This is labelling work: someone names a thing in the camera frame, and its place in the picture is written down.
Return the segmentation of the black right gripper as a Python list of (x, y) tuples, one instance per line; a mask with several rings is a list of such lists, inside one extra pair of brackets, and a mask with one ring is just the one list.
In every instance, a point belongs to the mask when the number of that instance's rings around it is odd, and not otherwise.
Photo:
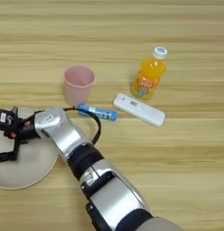
[[(27, 143), (33, 139), (40, 139), (34, 125), (35, 115), (30, 115), (27, 118), (19, 118), (16, 128), (9, 128), (4, 131), (4, 136), (9, 139), (18, 138), (21, 143)], [(0, 162), (16, 161), (19, 152), (20, 141), (14, 141), (14, 148), (10, 152), (0, 152)]]

